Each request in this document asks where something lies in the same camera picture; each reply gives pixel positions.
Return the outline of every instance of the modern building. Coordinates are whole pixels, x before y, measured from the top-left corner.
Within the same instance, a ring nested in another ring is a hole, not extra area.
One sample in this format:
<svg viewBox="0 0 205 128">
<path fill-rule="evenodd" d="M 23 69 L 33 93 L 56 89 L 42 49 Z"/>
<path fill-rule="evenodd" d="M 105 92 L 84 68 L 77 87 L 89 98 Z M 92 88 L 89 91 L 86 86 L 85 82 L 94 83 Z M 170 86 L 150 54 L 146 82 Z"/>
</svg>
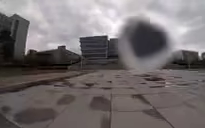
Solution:
<svg viewBox="0 0 205 128">
<path fill-rule="evenodd" d="M 25 47 L 26 47 L 26 38 L 29 28 L 29 21 L 23 19 L 22 17 L 14 14 L 11 17 L 8 17 L 0 13 L 0 33 L 2 31 L 9 31 L 10 36 L 13 38 L 14 43 L 11 44 L 13 50 L 13 60 L 23 60 Z M 0 42 L 0 61 L 2 60 L 2 45 Z"/>
<path fill-rule="evenodd" d="M 108 43 L 108 57 L 117 58 L 118 57 L 118 39 L 111 38 Z"/>
<path fill-rule="evenodd" d="M 70 65 L 81 60 L 80 55 L 66 49 L 66 46 L 59 46 L 57 49 L 47 51 L 30 50 L 27 61 L 37 65 Z"/>
<path fill-rule="evenodd" d="M 81 37 L 82 56 L 87 59 L 106 59 L 108 42 L 108 36 Z"/>
<path fill-rule="evenodd" d="M 184 61 L 186 63 L 192 63 L 199 60 L 199 53 L 196 51 L 179 50 L 173 54 L 174 61 Z"/>
<path fill-rule="evenodd" d="M 14 59 L 23 60 L 25 56 L 26 40 L 30 22 L 17 14 L 10 17 L 12 19 L 11 36 L 15 40 Z"/>
</svg>

